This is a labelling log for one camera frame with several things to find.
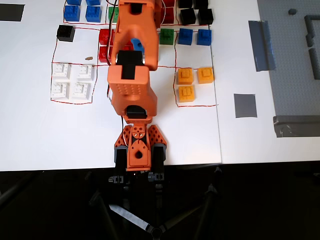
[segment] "red lego brick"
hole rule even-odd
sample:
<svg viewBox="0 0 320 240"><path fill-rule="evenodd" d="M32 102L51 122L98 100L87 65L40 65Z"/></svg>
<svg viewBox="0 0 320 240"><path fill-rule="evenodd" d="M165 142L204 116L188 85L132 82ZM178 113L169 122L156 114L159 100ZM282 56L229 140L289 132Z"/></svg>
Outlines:
<svg viewBox="0 0 320 240"><path fill-rule="evenodd" d="M99 61L101 63L106 63L107 62L107 47L106 46L101 46L100 51L99 51Z"/></svg>
<svg viewBox="0 0 320 240"><path fill-rule="evenodd" d="M174 8L173 7L167 7L166 9L161 8L161 22L162 20L163 24L173 24L175 21L175 15L174 15Z"/></svg>
<svg viewBox="0 0 320 240"><path fill-rule="evenodd" d="M175 6L175 0L163 0L165 7L169 8L169 7L174 7Z"/></svg>
<svg viewBox="0 0 320 240"><path fill-rule="evenodd" d="M115 35L115 30L112 30L110 45L114 44L114 35ZM109 29L101 29L100 33L99 33L99 43L101 45L107 45L108 44L108 36L109 36Z"/></svg>

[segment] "black lego brick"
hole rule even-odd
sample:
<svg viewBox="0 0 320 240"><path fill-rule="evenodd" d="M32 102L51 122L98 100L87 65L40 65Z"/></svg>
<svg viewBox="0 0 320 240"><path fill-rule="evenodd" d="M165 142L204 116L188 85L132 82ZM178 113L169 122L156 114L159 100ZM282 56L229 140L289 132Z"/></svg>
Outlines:
<svg viewBox="0 0 320 240"><path fill-rule="evenodd" d="M192 8L192 0L178 0L178 7L180 9Z"/></svg>
<svg viewBox="0 0 320 240"><path fill-rule="evenodd" d="M214 21L214 15L212 9L199 9L198 11L198 20L200 25L210 25Z"/></svg>
<svg viewBox="0 0 320 240"><path fill-rule="evenodd" d="M196 23L195 10L193 8L182 9L180 12L182 25L190 25Z"/></svg>
<svg viewBox="0 0 320 240"><path fill-rule="evenodd" d="M208 0L193 0L194 9L207 9Z"/></svg>
<svg viewBox="0 0 320 240"><path fill-rule="evenodd" d="M73 42L75 36L75 28L68 25L59 25L56 37L62 42Z"/></svg>
<svg viewBox="0 0 320 240"><path fill-rule="evenodd" d="M317 51L315 48L309 49L310 61L315 80L320 80L320 65L318 61Z"/></svg>
<svg viewBox="0 0 320 240"><path fill-rule="evenodd" d="M289 15L296 15L296 14L297 14L297 9L291 8L291 9L288 11L288 14L289 14Z"/></svg>

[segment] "white table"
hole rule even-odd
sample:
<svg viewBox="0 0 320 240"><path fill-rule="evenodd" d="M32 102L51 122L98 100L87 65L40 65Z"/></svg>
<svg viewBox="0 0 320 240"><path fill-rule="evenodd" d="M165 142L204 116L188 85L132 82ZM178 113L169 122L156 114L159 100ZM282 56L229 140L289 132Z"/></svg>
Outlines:
<svg viewBox="0 0 320 240"><path fill-rule="evenodd" d="M50 101L51 61L64 0L4 3L25 7L21 22L0 21L0 171L114 167L121 119L106 96L108 67L98 69L92 104ZM256 0L211 0L210 6L215 17L215 93L213 88L210 101L217 106L177 108L175 69L151 74L158 96L153 123L168 141L165 164L319 160L319 138L276 138L269 73L256 72L249 33L248 21L260 19ZM159 51L159 64L166 58L162 55L172 54L163 47ZM201 60L199 55L194 62ZM235 118L234 94L255 94L258 117Z"/></svg>

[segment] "orange robotic arm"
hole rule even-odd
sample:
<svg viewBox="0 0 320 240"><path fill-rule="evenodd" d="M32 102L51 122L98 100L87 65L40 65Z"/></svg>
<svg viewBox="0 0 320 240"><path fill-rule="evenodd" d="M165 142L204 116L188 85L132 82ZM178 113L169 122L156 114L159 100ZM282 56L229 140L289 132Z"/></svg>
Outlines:
<svg viewBox="0 0 320 240"><path fill-rule="evenodd" d="M167 147L155 125L147 128L157 115L157 96L150 86L150 71L158 68L161 0L120 0L118 7L107 79L116 113L133 126L126 126L114 145L116 167L117 152L125 148L127 171L150 171L152 149L163 149L165 158ZM122 50L131 39L140 40L144 54Z"/></svg>

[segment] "black tripod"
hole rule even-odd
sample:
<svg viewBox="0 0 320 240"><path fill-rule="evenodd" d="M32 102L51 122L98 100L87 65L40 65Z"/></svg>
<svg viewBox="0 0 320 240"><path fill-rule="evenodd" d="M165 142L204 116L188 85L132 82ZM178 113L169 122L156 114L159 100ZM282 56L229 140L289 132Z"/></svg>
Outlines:
<svg viewBox="0 0 320 240"><path fill-rule="evenodd" d="M193 239L207 239L208 231L212 232L212 229L209 229L209 226L216 221L215 205L217 203L216 200L219 197L216 186L218 185L218 181L221 176L221 170L218 166L214 171L213 184L208 186L208 189L203 194L203 197L197 199L184 210L180 211L171 219L166 220L164 223L162 222L163 192L165 188L164 186L166 185L164 183L164 175L162 175L160 178L157 178L154 177L154 173L152 172L140 174L139 176L141 178L145 179L145 181L148 179L151 186L153 186L152 188L155 196L155 221L153 225L143 220L141 217L136 216L133 214L133 212L130 212L130 194L132 194L133 191L131 186L137 176L125 174L121 183L119 183L119 181L116 179L118 176L119 175L116 175L109 179L110 183L114 185L114 189L116 189L117 193L114 193L113 196L110 196L109 194L105 195L97 190L90 200L90 205L96 206L99 209L99 212L102 214L105 233L108 236L107 239L125 239L123 236L123 227L120 227L114 223L114 218L116 218L114 213L123 218L122 223L124 225L132 223L140 229L151 234L154 240L159 240L162 236L166 236L165 232L167 232L169 229L173 228L175 225L191 216L196 211L202 210Z"/></svg>

